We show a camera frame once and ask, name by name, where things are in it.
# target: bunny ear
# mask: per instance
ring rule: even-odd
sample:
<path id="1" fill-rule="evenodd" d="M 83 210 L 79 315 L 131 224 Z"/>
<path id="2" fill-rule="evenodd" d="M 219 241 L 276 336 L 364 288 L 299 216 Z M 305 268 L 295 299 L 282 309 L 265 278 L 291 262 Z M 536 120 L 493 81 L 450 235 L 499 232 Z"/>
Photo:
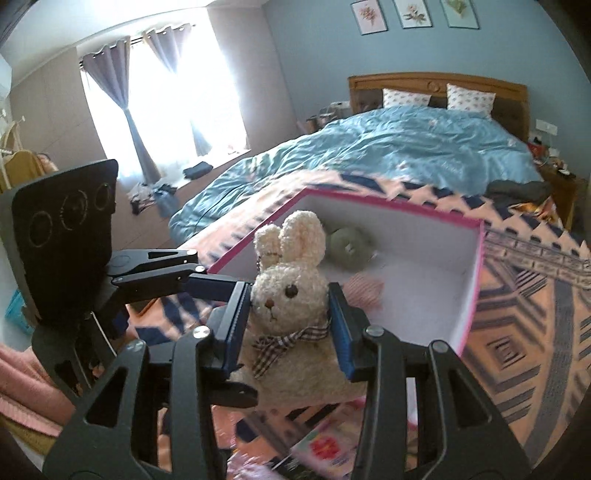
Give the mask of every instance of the bunny ear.
<path id="1" fill-rule="evenodd" d="M 261 271 L 278 264 L 281 260 L 281 229 L 277 225 L 265 225 L 255 233 L 255 252 Z"/>
<path id="2" fill-rule="evenodd" d="M 314 212 L 295 212 L 283 222 L 279 235 L 284 262 L 317 266 L 324 258 L 326 235 Z"/>

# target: stuffed bunny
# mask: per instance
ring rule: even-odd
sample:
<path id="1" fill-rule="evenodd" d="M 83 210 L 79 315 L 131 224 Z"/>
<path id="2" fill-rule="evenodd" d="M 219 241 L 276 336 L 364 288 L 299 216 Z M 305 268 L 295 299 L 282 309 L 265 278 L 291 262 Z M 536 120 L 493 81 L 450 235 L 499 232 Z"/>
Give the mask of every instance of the stuffed bunny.
<path id="1" fill-rule="evenodd" d="M 326 238 L 313 212 L 295 212 L 283 228 L 255 235 L 260 274 L 234 374 L 259 392 L 258 408 L 295 409 L 361 397 L 339 369 L 330 335 L 328 282 L 318 270 Z"/>

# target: patterned blanket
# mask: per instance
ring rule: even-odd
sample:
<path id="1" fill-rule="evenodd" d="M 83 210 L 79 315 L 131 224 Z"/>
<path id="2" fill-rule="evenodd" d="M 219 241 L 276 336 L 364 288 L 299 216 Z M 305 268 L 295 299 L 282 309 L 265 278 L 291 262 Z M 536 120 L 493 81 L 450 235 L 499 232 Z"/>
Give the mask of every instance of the patterned blanket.
<path id="1" fill-rule="evenodd" d="M 201 262 L 215 271 L 215 262 L 226 251 L 304 187 L 379 195 L 485 221 L 481 291 L 463 360 L 531 464 L 539 463 L 565 431 L 591 383 L 591 263 L 585 242 L 479 196 L 334 171 L 298 171 L 254 195 L 182 248 L 197 249 Z M 175 340 L 203 321 L 203 307 L 182 294 L 158 299 L 141 315 L 132 314 L 131 329 L 148 343 Z M 252 456 L 282 457 L 333 408 L 252 413 L 237 423 L 236 434 Z M 416 444 L 410 434 L 410 464 Z M 163 467 L 170 467 L 167 445 L 162 435 Z"/>

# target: bunny eye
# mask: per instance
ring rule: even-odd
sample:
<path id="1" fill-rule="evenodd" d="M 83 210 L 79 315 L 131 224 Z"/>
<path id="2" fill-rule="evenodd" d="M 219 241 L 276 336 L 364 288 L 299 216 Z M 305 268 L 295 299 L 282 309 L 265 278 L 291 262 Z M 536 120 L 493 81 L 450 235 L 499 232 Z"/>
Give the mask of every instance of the bunny eye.
<path id="1" fill-rule="evenodd" d="M 297 287 L 295 285 L 290 285 L 289 287 L 285 287 L 285 296 L 288 299 L 292 299 L 297 295 Z"/>

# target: blue duvet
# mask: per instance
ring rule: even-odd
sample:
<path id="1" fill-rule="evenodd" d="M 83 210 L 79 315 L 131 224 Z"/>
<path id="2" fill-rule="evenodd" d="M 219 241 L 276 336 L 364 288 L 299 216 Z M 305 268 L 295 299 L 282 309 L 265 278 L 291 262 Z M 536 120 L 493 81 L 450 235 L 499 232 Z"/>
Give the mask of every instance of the blue duvet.
<path id="1" fill-rule="evenodd" d="M 180 245 L 274 179 L 318 168 L 405 177 L 469 195 L 484 193 L 493 180 L 540 180 L 527 146 L 493 120 L 440 108 L 386 108 L 240 161 L 171 218 L 171 237 Z"/>

